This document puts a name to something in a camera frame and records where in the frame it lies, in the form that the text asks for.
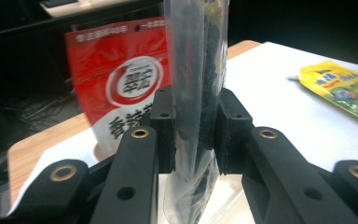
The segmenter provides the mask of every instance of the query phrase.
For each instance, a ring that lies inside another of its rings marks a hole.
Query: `red package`
[[[150,111],[155,90],[170,84],[164,18],[118,22],[65,37],[77,98],[102,160],[116,153],[122,134]]]

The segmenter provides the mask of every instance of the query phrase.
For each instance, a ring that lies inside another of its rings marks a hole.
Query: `yellow snack bag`
[[[358,117],[358,72],[331,61],[303,67],[300,72],[302,85]]]

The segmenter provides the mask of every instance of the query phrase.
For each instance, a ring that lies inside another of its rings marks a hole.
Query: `floor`
[[[82,112],[77,99],[73,94],[57,99],[42,101],[35,104],[29,104],[26,112],[34,111],[27,114],[29,117],[28,129],[24,130],[24,134],[32,135],[51,127],[57,123],[67,120]],[[7,152],[0,153],[0,171],[7,170]],[[8,191],[8,183],[0,181],[0,216],[5,216],[10,209],[10,194]]]

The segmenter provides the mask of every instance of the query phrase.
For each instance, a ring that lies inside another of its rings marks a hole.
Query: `yellow packet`
[[[358,117],[358,72],[331,61],[303,67],[300,72],[302,85]]]

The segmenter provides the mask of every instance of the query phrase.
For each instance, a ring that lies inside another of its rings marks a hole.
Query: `red snack bag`
[[[116,153],[122,134],[150,111],[155,90],[170,84],[164,18],[118,22],[65,37],[77,98],[102,160]]]

